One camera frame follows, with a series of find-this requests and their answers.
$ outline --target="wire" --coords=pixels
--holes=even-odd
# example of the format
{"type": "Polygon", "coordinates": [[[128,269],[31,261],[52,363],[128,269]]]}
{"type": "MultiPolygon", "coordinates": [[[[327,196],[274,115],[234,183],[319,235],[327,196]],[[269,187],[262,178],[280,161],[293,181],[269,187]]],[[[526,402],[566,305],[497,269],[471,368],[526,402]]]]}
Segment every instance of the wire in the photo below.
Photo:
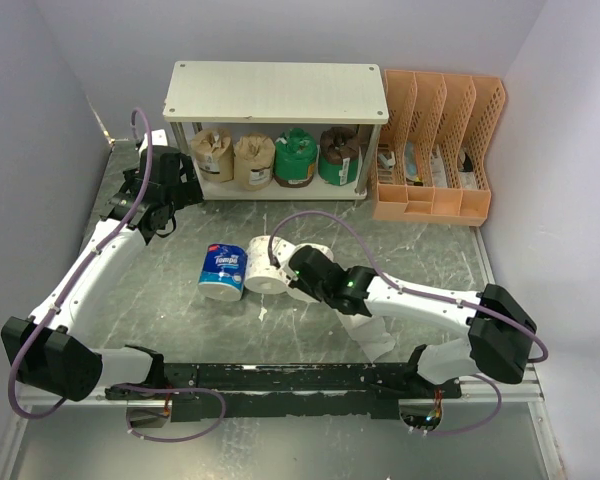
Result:
{"type": "Polygon", "coordinates": [[[269,254],[269,261],[271,262],[271,265],[273,265],[275,267],[280,267],[280,262],[278,261],[278,259],[276,258],[276,256],[273,253],[273,239],[275,238],[278,231],[284,225],[286,225],[288,222],[290,222],[291,220],[298,218],[298,217],[304,217],[307,215],[319,215],[322,217],[327,217],[331,220],[338,222],[340,225],[342,225],[351,235],[353,235],[353,237],[360,244],[360,246],[362,247],[362,250],[364,251],[367,258],[369,259],[369,263],[371,263],[371,266],[373,267],[375,272],[378,274],[378,276],[380,278],[382,278],[382,280],[384,280],[384,282],[387,285],[389,285],[390,287],[393,287],[396,290],[398,290],[399,292],[407,293],[409,295],[415,295],[418,297],[428,298],[431,300],[438,300],[440,302],[445,302],[445,303],[450,303],[450,304],[454,304],[454,305],[460,305],[463,307],[471,308],[478,312],[482,312],[492,318],[500,320],[501,322],[506,323],[510,327],[515,328],[519,332],[521,332],[524,335],[526,335],[527,337],[529,337],[536,345],[538,345],[538,347],[540,347],[540,350],[542,351],[541,355],[537,358],[530,358],[529,363],[540,363],[540,362],[544,362],[547,358],[549,358],[549,350],[547,349],[547,346],[545,345],[545,343],[542,340],[540,340],[540,338],[538,338],[538,336],[535,333],[533,333],[528,328],[525,328],[524,326],[520,325],[519,323],[512,320],[511,318],[507,317],[506,315],[502,315],[500,312],[496,312],[495,310],[493,310],[491,308],[485,307],[483,305],[479,305],[477,303],[469,302],[467,300],[461,300],[460,303],[458,304],[457,303],[458,299],[453,298],[453,297],[447,297],[446,295],[440,295],[440,294],[436,294],[436,293],[422,292],[420,290],[415,290],[413,288],[408,288],[408,287],[401,287],[396,282],[394,282],[391,278],[389,278],[387,276],[387,274],[384,273],[382,268],[380,268],[380,265],[378,265],[378,262],[376,262],[375,258],[373,257],[373,253],[371,253],[371,250],[369,249],[367,244],[364,242],[362,237],[360,237],[360,235],[358,235],[358,233],[347,222],[345,222],[341,218],[338,218],[337,216],[335,216],[331,213],[322,212],[320,210],[307,210],[304,212],[294,213],[293,215],[288,216],[287,218],[282,220],[278,225],[276,225],[276,227],[273,229],[273,232],[271,233],[271,236],[269,237],[269,245],[267,246],[267,252],[269,254]]]}
{"type": "Polygon", "coordinates": [[[466,427],[457,428],[455,430],[446,430],[446,431],[442,431],[442,432],[440,432],[438,430],[434,430],[432,432],[427,432],[428,437],[429,436],[449,437],[452,435],[460,435],[463,433],[467,433],[472,430],[476,430],[480,427],[485,426],[487,423],[489,423],[491,420],[493,420],[495,418],[495,416],[498,415],[498,413],[500,413],[500,409],[502,408],[502,392],[500,392],[500,389],[496,385],[496,382],[494,382],[490,378],[484,377],[482,375],[471,375],[471,376],[489,384],[491,386],[491,388],[493,388],[494,392],[496,392],[496,396],[498,397],[498,400],[496,403],[496,407],[493,409],[493,412],[491,412],[488,416],[486,416],[482,420],[480,420],[474,424],[468,425],[466,427]]]}
{"type": "Polygon", "coordinates": [[[140,115],[140,118],[142,118],[144,128],[147,132],[147,164],[144,172],[144,178],[142,179],[142,186],[140,187],[140,191],[138,192],[138,195],[133,204],[131,205],[131,208],[129,209],[127,214],[122,218],[120,223],[116,225],[116,227],[111,231],[111,233],[109,233],[109,235],[103,238],[76,267],[75,271],[71,274],[65,286],[62,288],[62,290],[60,290],[60,293],[56,297],[54,303],[52,303],[49,307],[49,311],[42,318],[42,320],[36,326],[33,332],[31,332],[29,338],[27,338],[27,340],[24,342],[24,344],[16,354],[16,357],[14,358],[13,363],[11,364],[11,370],[9,371],[7,396],[9,398],[9,404],[11,405],[12,410],[22,418],[26,418],[28,420],[44,418],[55,412],[66,401],[66,398],[61,398],[53,407],[41,413],[27,412],[18,403],[18,398],[16,395],[16,380],[18,378],[18,370],[20,369],[20,365],[22,364],[22,361],[24,360],[24,357],[26,356],[31,346],[34,344],[34,342],[42,333],[42,331],[51,323],[53,317],[57,314],[57,312],[60,311],[62,304],[71,293],[71,290],[73,290],[73,287],[76,285],[76,283],[78,282],[82,274],[85,272],[87,267],[91,264],[93,259],[97,257],[98,252],[101,252],[102,249],[106,247],[107,244],[111,242],[111,240],[113,240],[120,233],[120,231],[125,226],[127,226],[129,221],[135,216],[138,207],[140,206],[140,202],[142,202],[144,194],[147,191],[147,186],[149,185],[149,177],[151,176],[151,165],[153,161],[153,141],[151,138],[151,127],[149,126],[149,120],[147,119],[145,113],[140,108],[134,108],[133,112],[131,112],[131,130],[136,141],[138,141],[138,135],[136,132],[136,115],[140,115]]]}
{"type": "MultiPolygon", "coordinates": [[[[216,419],[215,422],[213,422],[213,424],[204,429],[203,431],[199,432],[199,433],[195,433],[193,435],[189,435],[187,437],[180,437],[180,438],[161,438],[161,437],[153,437],[151,435],[143,435],[139,432],[137,432],[133,426],[131,425],[131,411],[127,411],[127,432],[130,433],[131,435],[133,435],[136,438],[139,438],[141,440],[149,440],[151,442],[158,442],[158,443],[181,443],[181,442],[187,442],[189,440],[195,440],[196,438],[200,438],[203,435],[206,435],[207,433],[211,432],[212,430],[215,430],[219,425],[220,422],[222,422],[222,420],[224,419],[225,415],[227,414],[227,402],[225,401],[224,397],[222,395],[220,395],[220,393],[216,392],[215,390],[210,390],[208,388],[201,388],[201,387],[189,387],[189,388],[146,388],[146,387],[139,387],[136,385],[130,385],[127,383],[121,383],[118,385],[114,385],[115,387],[118,388],[123,388],[126,390],[131,390],[133,392],[140,392],[140,393],[166,393],[166,394],[173,394],[173,393],[203,393],[205,395],[212,395],[214,397],[216,397],[218,399],[218,401],[220,402],[220,415],[218,416],[218,418],[216,419]]],[[[161,418],[165,418],[165,415],[161,415],[159,413],[154,413],[151,411],[146,411],[146,410],[142,410],[145,413],[150,413],[151,415],[154,415],[156,417],[161,417],[161,418]]]]}

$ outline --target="wall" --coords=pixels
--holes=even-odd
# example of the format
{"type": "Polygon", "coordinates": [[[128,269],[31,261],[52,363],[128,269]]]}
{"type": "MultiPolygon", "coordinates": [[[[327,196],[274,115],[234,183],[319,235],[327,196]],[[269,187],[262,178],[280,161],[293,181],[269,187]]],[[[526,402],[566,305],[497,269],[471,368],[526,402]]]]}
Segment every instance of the wall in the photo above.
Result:
{"type": "Polygon", "coordinates": [[[485,226],[496,279],[537,320],[570,479],[600,479],[600,0],[549,0],[511,66],[485,226]]]}
{"type": "MultiPolygon", "coordinates": [[[[75,258],[108,145],[28,0],[0,0],[0,328],[25,317],[75,258]]],[[[8,361],[0,341],[0,439],[8,361]]]]}
{"type": "Polygon", "coordinates": [[[154,127],[176,60],[377,63],[504,75],[545,0],[37,0],[114,138],[154,127]]]}

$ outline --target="paper roll in blue packaging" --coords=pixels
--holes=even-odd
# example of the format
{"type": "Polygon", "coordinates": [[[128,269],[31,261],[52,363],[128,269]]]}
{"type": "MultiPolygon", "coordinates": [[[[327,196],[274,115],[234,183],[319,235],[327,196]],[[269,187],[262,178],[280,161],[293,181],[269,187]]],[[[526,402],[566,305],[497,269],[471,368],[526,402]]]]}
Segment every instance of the paper roll in blue packaging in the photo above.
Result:
{"type": "Polygon", "coordinates": [[[242,297],[247,253],[236,245],[214,243],[207,248],[198,290],[205,297],[235,302],[242,297]]]}

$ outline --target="gray marble tabletop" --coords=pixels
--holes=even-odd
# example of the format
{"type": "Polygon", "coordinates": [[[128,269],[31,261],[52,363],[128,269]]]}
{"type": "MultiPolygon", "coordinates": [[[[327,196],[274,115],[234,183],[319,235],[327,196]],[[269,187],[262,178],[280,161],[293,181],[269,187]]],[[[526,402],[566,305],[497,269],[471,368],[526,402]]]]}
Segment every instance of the gray marble tabletop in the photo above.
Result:
{"type": "MultiPolygon", "coordinates": [[[[122,170],[137,162],[131,143],[116,144],[87,237],[105,203],[120,187],[122,170]]],[[[252,237],[271,233],[282,219],[302,210],[324,210],[345,219],[387,272],[401,279],[457,290],[484,287],[468,227],[375,221],[369,201],[358,206],[353,202],[205,202],[178,212],[177,231],[166,239],[155,238],[141,252],[103,300],[99,315],[81,338],[91,348],[143,345],[163,353],[170,362],[366,361],[326,305],[246,290],[242,300],[229,303],[198,292],[209,244],[246,249],[252,237]],[[263,308],[266,313],[261,316],[263,308]]],[[[296,244],[328,245],[345,267],[368,265],[355,239],[326,218],[297,219],[280,236],[296,244]]],[[[387,319],[387,331],[397,344],[379,361],[406,361],[415,346],[449,339],[447,332],[408,318],[387,319]]]]}

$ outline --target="white shelf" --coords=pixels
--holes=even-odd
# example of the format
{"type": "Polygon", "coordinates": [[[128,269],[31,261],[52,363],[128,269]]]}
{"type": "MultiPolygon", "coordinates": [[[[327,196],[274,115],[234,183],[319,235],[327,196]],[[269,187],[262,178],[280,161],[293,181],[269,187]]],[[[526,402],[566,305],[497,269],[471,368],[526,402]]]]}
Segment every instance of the white shelf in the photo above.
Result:
{"type": "Polygon", "coordinates": [[[167,122],[211,123],[389,119],[380,68],[333,63],[176,62],[163,114],[167,122]]]}
{"type": "MultiPolygon", "coordinates": [[[[361,164],[358,162],[358,174],[361,164]]],[[[196,171],[205,200],[362,200],[367,196],[366,190],[361,194],[355,192],[356,182],[343,186],[331,185],[317,171],[306,187],[281,187],[274,179],[265,188],[255,192],[244,190],[235,180],[208,182],[200,175],[197,165],[196,171]]]]}

